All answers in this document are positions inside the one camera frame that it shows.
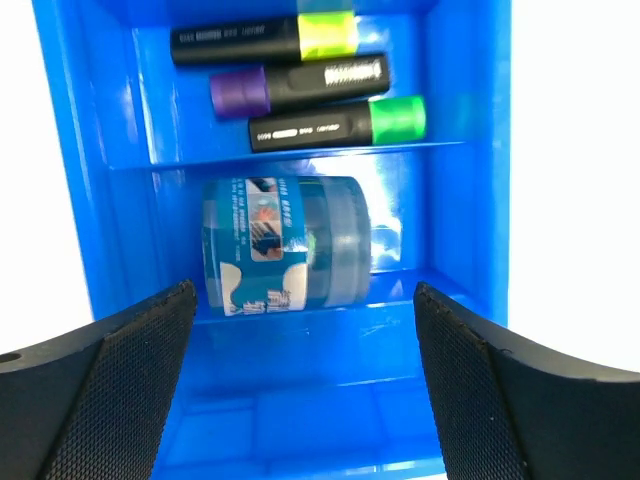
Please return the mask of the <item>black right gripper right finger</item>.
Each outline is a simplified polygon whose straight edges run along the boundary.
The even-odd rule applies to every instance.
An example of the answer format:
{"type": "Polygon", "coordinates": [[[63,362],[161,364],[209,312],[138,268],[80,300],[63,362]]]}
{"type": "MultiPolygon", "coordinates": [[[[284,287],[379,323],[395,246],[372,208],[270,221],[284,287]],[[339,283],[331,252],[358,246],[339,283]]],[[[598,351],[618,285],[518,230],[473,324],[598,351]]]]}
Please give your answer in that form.
{"type": "Polygon", "coordinates": [[[448,478],[638,478],[638,373],[540,345],[424,282],[413,303],[448,478]]]}

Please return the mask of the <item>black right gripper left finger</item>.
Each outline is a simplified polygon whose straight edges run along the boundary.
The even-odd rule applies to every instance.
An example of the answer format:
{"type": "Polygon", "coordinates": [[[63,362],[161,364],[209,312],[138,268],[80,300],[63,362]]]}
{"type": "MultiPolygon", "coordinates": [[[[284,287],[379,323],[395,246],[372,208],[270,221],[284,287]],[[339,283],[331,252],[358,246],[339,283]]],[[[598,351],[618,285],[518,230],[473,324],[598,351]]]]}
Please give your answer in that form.
{"type": "Polygon", "coordinates": [[[150,478],[197,303],[186,280],[2,354],[2,478],[150,478]]]}

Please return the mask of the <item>blue labelled round jar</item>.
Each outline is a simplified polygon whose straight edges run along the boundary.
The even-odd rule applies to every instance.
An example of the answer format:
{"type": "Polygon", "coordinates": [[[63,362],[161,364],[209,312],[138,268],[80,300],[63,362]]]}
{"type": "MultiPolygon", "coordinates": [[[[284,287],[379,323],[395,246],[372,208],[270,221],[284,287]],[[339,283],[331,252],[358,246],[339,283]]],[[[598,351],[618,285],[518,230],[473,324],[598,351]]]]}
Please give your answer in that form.
{"type": "Polygon", "coordinates": [[[226,317],[365,300],[371,223],[352,177],[223,178],[202,198],[208,304],[226,317]]]}

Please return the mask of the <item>green capped black highlighter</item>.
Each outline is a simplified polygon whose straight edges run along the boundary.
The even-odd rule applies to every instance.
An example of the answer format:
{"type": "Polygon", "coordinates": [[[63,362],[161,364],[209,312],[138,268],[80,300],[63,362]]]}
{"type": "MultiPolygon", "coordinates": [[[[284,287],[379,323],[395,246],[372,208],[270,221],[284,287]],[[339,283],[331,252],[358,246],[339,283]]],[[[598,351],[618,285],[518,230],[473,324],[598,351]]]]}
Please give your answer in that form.
{"type": "Polygon", "coordinates": [[[252,118],[254,153],[378,146],[424,138],[427,109],[419,95],[355,101],[252,118]]]}

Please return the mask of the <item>purple capped black highlighter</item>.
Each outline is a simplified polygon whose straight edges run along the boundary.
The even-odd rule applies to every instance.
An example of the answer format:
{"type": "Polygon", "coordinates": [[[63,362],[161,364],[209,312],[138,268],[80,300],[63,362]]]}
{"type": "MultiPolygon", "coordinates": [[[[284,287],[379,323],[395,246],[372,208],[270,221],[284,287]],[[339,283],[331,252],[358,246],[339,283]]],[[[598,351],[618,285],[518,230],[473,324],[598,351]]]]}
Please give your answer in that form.
{"type": "Polygon", "coordinates": [[[390,84],[383,54],[265,64],[209,79],[214,112],[221,118],[260,117],[378,95],[390,84]]]}

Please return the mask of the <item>yellow capped black highlighter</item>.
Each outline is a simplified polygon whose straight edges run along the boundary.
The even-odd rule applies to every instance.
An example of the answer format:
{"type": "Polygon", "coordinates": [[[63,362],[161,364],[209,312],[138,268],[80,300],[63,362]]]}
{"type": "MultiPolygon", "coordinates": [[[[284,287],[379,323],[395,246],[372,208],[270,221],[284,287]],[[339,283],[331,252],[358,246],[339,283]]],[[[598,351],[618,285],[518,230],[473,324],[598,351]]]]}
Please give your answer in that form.
{"type": "Polygon", "coordinates": [[[180,66],[304,62],[353,56],[358,46],[358,22],[352,11],[303,13],[170,33],[171,57],[180,66]]]}

